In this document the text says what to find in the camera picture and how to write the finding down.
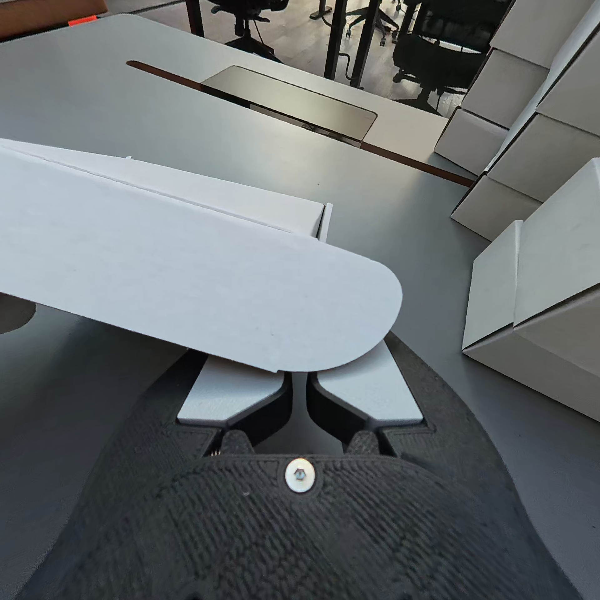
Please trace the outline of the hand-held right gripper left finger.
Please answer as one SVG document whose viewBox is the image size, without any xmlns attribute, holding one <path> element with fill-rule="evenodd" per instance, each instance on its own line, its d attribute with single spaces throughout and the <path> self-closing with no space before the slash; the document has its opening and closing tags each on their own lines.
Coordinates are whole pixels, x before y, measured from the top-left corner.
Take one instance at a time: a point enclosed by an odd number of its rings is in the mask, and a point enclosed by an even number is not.
<svg viewBox="0 0 600 600">
<path fill-rule="evenodd" d="M 184 425 L 272 436 L 290 419 L 290 375 L 209 356 L 177 421 Z"/>
</svg>

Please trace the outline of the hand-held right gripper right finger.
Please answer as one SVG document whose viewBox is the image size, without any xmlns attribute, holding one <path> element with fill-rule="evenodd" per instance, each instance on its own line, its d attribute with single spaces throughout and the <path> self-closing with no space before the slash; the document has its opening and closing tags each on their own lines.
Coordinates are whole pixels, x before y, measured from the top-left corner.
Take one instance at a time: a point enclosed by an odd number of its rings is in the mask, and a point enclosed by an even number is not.
<svg viewBox="0 0 600 600">
<path fill-rule="evenodd" d="M 410 427 L 424 415 L 386 341 L 356 360 L 310 372 L 307 411 L 314 423 L 336 439 L 359 431 Z"/>
</svg>

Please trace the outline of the white cardboard box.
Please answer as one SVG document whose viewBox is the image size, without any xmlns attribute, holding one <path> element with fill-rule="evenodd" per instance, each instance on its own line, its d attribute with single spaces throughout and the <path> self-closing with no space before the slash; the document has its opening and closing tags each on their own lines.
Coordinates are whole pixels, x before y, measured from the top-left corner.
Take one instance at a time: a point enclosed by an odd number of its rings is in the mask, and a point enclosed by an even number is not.
<svg viewBox="0 0 600 600">
<path fill-rule="evenodd" d="M 322 241 L 333 206 L 134 160 L 1 140 L 1 293 L 266 371 L 381 342 L 403 291 Z"/>
</svg>

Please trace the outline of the stack of white closed cartons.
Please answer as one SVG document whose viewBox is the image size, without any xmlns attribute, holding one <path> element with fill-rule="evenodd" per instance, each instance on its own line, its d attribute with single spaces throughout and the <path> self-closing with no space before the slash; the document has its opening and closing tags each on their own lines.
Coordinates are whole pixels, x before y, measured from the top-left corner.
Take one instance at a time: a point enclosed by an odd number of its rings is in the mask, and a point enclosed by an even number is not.
<svg viewBox="0 0 600 600">
<path fill-rule="evenodd" d="M 599 1 L 513 1 L 434 150 L 490 241 L 463 354 L 599 421 Z"/>
</svg>

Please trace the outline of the black office chair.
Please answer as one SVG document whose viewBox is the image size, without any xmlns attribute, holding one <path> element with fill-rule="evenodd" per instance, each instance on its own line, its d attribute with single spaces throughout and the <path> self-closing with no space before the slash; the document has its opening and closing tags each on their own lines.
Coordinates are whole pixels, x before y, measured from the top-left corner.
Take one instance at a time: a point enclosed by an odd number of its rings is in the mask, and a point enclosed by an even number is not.
<svg viewBox="0 0 600 600">
<path fill-rule="evenodd" d="M 289 1 L 211 1 L 211 3 L 214 5 L 211 9 L 213 14 L 223 11 L 235 17 L 236 38 L 227 42 L 226 46 L 279 62 L 273 48 L 251 36 L 250 22 L 268 23 L 269 19 L 260 17 L 260 13 L 283 11 Z"/>
<path fill-rule="evenodd" d="M 347 18 L 352 16 L 356 17 L 356 19 L 351 21 L 350 24 L 347 26 L 346 38 L 351 37 L 351 31 L 354 26 L 366 20 L 367 11 L 368 7 L 362 7 L 356 10 L 348 11 L 346 13 Z M 389 34 L 391 35 L 392 42 L 397 42 L 400 26 L 380 7 L 378 8 L 376 17 L 374 19 L 374 28 L 379 30 L 379 32 L 382 34 L 382 38 L 380 41 L 381 46 L 385 45 L 387 36 Z"/>
<path fill-rule="evenodd" d="M 405 1 L 393 53 L 398 72 L 393 81 L 418 83 L 413 99 L 395 102 L 438 115 L 429 104 L 435 92 L 465 95 L 490 50 L 491 39 L 506 12 L 503 1 Z"/>
</svg>

